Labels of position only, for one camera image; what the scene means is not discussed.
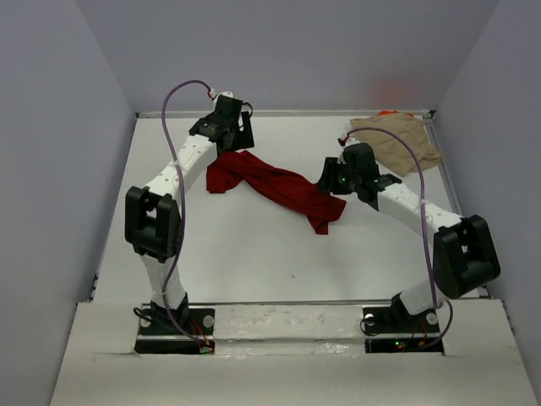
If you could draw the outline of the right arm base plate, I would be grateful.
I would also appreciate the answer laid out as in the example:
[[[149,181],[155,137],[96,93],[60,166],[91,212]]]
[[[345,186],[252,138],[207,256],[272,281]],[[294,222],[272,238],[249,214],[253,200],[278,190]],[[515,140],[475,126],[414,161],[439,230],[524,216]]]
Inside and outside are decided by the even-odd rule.
[[[359,328],[364,334],[367,354],[444,353],[440,323],[433,309],[395,319],[390,307],[363,308]]]

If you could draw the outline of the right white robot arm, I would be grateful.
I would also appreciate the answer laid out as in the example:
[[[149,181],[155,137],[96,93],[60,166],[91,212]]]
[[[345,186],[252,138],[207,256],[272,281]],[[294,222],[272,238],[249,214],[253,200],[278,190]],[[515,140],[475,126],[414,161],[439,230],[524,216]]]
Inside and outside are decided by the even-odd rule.
[[[381,173],[372,148],[365,143],[326,158],[317,186],[327,194],[355,194],[423,240],[427,279],[396,294],[391,305],[374,316],[377,324],[407,332],[419,323],[420,314],[500,276],[489,225],[481,216],[462,217],[423,200],[398,177]]]

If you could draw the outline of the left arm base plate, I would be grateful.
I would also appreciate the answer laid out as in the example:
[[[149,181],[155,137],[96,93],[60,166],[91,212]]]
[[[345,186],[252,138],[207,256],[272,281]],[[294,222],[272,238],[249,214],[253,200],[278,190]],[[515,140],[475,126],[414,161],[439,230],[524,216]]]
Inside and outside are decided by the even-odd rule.
[[[149,305],[135,307],[139,318],[134,351],[137,354],[205,355],[215,353],[214,327],[216,310],[195,307],[183,325],[182,334],[167,315],[153,311]]]

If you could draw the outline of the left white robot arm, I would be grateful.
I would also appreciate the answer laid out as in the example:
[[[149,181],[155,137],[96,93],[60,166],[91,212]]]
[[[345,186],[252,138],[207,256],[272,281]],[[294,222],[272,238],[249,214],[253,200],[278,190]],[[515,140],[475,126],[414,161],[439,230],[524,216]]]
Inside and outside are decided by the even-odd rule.
[[[186,194],[218,157],[254,147],[248,103],[225,91],[212,104],[212,111],[189,129],[180,148],[162,123],[172,160],[144,186],[130,187],[124,200],[124,238],[149,278],[150,318],[170,334],[183,332],[189,317],[188,294],[178,274]]]

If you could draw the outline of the red t shirt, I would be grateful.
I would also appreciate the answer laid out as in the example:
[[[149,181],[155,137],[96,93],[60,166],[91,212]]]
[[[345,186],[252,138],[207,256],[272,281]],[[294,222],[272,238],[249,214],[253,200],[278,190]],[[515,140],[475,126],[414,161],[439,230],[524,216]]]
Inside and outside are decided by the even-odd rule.
[[[306,216],[318,235],[328,234],[329,224],[340,219],[347,205],[302,175],[274,167],[249,151],[224,153],[207,168],[206,190],[211,194],[224,194],[242,182],[277,205]]]

